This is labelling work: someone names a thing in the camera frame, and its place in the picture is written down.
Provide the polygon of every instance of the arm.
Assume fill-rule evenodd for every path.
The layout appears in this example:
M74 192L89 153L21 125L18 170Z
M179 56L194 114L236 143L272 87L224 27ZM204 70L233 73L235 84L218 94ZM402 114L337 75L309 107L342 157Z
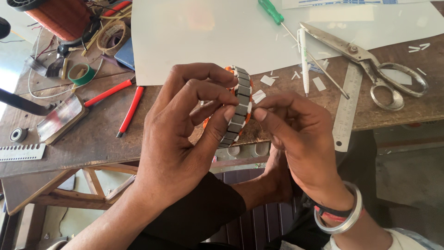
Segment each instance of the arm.
M210 170L221 133L239 104L226 89L237 83L232 73L215 64L174 66L145 118L133 185L64 250L127 249L164 209L191 192ZM193 110L199 100L211 102ZM209 116L211 120L193 145L188 137Z
M351 209L353 195L336 169L330 112L296 93L266 97L254 109L261 127L273 135L272 143L285 150L291 175L304 192L325 207ZM327 226L340 224L323 219ZM368 213L333 238L342 250L386 250L392 245L390 233Z

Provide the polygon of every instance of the red thread bracelet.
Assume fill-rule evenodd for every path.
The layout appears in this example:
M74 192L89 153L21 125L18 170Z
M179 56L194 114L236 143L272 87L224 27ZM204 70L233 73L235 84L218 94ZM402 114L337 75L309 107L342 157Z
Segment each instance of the red thread bracelet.
M319 207L318 206L314 206L314 208L316 209L316 211L319 213ZM362 208L361 213L359 214L359 218L361 218L365 213L365 208ZM336 222L344 222L347 218L345 217L340 217L334 214L330 214L328 212L324 212L321 216L324 219L329 219L332 221L336 221Z

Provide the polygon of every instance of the scissors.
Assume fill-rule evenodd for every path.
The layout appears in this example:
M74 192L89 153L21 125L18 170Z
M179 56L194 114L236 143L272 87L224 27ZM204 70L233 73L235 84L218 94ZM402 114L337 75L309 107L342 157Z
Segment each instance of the scissors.
M340 53L342 53L343 56L349 58L355 63L360 64L364 68L365 72L370 77L370 79L372 79L373 82L373 86L370 89L373 101L375 101L375 103L381 108L392 111L402 109L404 107L404 99L399 91L402 91L413 97L421 97L427 92L427 82L424 78L422 78L421 75L419 75L412 69L396 63L381 64L372 53L355 44L348 43L339 37L333 36L306 23L300 22L299 25L303 27L305 31L308 32L308 34L312 35L313 37L330 46L331 48L339 51ZM396 69L408 74L409 76L415 78L419 82L419 84L421 84L423 88L422 92L415 92L411 89L406 88L405 86L401 85L400 83L382 73L381 69ZM373 91L376 87L379 86L388 88L392 93L392 103L390 103L389 105L384 105L376 99Z

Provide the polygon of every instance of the screwdriver shaft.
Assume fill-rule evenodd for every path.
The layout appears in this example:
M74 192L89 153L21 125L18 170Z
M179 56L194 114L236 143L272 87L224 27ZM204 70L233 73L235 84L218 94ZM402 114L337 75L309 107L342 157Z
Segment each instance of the screwdriver shaft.
M281 22L281 24L287 30L287 32L290 34L290 36L300 46L301 44L299 43L297 38L293 35L293 33L287 28L287 26L285 26L284 22ZM330 74L328 74L327 71L319 65L319 63L314 59L314 57L308 51L307 51L307 55L313 60L313 62L316 64L316 66L318 66L318 68L320 68L325 73L325 75L336 85L336 87L341 91L341 93L345 96L345 98L347 98L347 100L350 99L350 96L339 86L339 84L330 76Z

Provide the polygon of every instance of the enamelled copper wire spool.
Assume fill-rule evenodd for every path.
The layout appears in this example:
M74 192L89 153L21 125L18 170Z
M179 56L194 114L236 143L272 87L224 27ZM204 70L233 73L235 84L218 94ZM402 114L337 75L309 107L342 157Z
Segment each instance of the enamelled copper wire spool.
M7 0L9 6L26 12L61 40L75 41L93 14L83 0Z

